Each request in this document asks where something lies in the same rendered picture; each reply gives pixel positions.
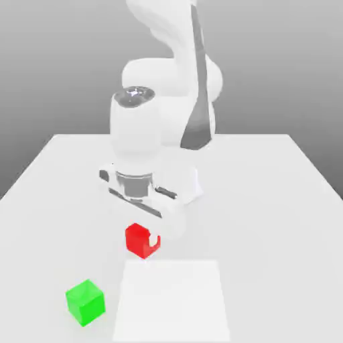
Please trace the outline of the small red cube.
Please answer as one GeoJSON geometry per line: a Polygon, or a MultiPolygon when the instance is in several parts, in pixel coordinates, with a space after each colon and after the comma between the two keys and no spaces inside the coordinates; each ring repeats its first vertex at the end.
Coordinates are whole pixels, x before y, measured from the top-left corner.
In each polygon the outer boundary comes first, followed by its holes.
{"type": "Polygon", "coordinates": [[[154,245],[150,244],[150,231],[140,224],[133,223],[125,230],[127,250],[142,259],[148,258],[161,246],[161,237],[157,235],[154,245]]]}

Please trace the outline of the small green cube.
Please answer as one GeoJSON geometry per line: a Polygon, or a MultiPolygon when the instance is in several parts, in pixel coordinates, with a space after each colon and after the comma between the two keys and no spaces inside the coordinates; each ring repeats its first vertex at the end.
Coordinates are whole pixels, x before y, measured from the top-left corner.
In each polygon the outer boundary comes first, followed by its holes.
{"type": "Polygon", "coordinates": [[[69,289],[65,296],[68,311],[82,327],[106,312],[105,295],[90,279],[69,289]]]}

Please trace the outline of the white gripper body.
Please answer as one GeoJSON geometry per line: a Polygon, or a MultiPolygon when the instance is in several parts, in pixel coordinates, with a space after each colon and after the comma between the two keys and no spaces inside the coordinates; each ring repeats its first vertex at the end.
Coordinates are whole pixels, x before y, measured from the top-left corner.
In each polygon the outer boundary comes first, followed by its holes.
{"type": "Polygon", "coordinates": [[[146,215],[141,222],[156,236],[181,237],[186,231],[184,203],[179,194],[161,186],[148,187],[148,196],[130,198],[113,186],[110,194],[140,209],[146,215]]]}

